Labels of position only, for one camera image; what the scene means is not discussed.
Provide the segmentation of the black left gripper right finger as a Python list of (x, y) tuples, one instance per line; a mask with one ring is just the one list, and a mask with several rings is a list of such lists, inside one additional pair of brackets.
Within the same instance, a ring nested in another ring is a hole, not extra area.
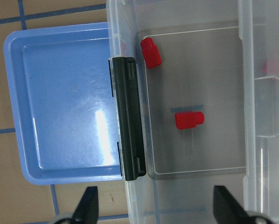
[(249, 215), (222, 185), (213, 189), (213, 215), (218, 224), (265, 224), (265, 218)]

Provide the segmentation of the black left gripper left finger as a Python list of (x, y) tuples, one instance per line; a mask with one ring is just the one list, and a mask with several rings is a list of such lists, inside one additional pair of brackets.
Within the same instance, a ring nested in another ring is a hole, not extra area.
[(96, 224), (99, 216), (98, 188), (87, 187), (76, 210), (74, 211), (72, 224)]

